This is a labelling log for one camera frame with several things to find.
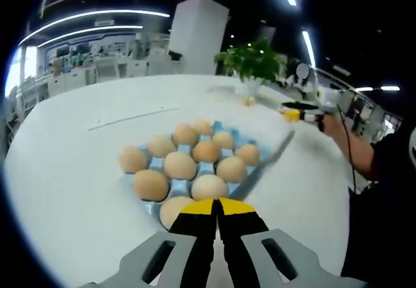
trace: green plant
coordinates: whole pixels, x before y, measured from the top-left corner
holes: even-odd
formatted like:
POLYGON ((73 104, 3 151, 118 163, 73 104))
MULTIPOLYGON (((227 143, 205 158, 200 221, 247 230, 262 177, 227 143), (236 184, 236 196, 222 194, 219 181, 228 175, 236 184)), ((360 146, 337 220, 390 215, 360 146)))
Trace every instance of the green plant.
POLYGON ((273 51, 266 38, 218 53, 214 61, 224 62, 227 72, 236 72, 241 82, 252 77, 275 82, 285 65, 283 55, 273 51))

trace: person's arm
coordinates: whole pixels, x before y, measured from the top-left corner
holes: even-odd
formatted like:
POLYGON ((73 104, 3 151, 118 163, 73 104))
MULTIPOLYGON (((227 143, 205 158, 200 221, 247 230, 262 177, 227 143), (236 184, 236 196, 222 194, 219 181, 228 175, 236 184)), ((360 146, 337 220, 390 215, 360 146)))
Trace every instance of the person's arm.
MULTIPOLYGON (((329 137, 332 137, 344 156, 350 161, 348 139, 342 122, 334 115, 325 115, 322 123, 324 126, 323 132, 329 137)), ((349 131, 348 136, 350 139, 351 157, 354 168, 366 179, 375 180, 376 174, 372 169, 374 148, 368 142, 360 140, 349 131)))

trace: black cable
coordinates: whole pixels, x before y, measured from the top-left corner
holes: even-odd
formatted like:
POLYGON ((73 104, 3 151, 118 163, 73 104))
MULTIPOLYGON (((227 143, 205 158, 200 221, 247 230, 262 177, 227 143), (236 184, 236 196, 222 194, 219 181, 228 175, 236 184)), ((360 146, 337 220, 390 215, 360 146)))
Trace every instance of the black cable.
POLYGON ((348 141, 348 154, 349 154, 349 156, 350 156, 350 163, 351 163, 351 168, 352 168, 352 182, 353 182, 353 184, 354 184, 354 194, 357 194, 357 186, 356 186, 356 171, 355 171, 355 168, 354 168, 354 164, 352 163, 352 154, 351 154, 350 135, 348 134, 348 129, 346 128, 346 125, 345 125, 345 118, 344 118, 344 116, 343 116, 343 113, 342 113, 342 111, 341 111, 341 108, 340 108, 340 106, 339 106, 339 105, 337 105, 337 107, 338 107, 339 115, 341 116, 341 121, 342 121, 342 123, 343 123, 344 130, 345 130, 345 133, 346 133, 346 140, 348 141))

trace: ceiling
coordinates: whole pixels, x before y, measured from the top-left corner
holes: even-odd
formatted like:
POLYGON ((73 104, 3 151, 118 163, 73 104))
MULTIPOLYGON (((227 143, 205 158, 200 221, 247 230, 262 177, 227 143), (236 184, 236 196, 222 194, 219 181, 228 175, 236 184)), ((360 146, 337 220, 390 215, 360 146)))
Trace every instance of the ceiling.
MULTIPOLYGON (((51 6, 47 0, 42 17, 33 12, 31 30, 53 20, 89 10, 133 8, 174 15, 182 0, 66 0, 51 6)), ((230 9, 230 21, 224 46, 230 42, 249 42, 259 26, 276 28, 273 46, 276 50, 309 62, 301 37, 302 29, 311 35, 317 66, 354 86, 398 85, 400 92, 368 92, 367 95, 386 110, 403 113, 416 89, 413 79, 411 34, 412 0, 215 0, 230 9), (345 76, 333 69, 348 70, 345 76)), ((164 21, 167 30, 172 18, 164 21)), ((57 30, 46 38, 73 31, 74 26, 90 25, 78 21, 57 30)))

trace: desk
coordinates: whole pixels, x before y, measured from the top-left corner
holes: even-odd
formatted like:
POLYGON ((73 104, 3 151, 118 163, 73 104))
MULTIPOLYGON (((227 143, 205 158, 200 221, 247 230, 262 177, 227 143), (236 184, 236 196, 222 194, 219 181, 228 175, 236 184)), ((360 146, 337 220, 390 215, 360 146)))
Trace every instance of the desk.
MULTIPOLYGON (((131 78, 38 104, 8 151, 5 187, 44 267, 66 287, 114 274, 121 257, 160 229, 122 181, 117 154, 126 144, 170 132, 184 120, 176 109, 187 99, 201 99, 212 86, 237 85, 235 78, 202 75, 131 78), (103 124, 162 108, 170 111, 103 124)), ((260 94, 286 98, 265 87, 260 94)), ((227 100, 226 93, 218 96, 227 100)), ((295 129, 280 160, 246 201, 270 229, 281 228, 314 250, 323 268, 340 274, 348 242, 350 169, 332 140, 306 124, 295 129)), ((218 239, 214 248, 208 287, 232 287, 218 239)))

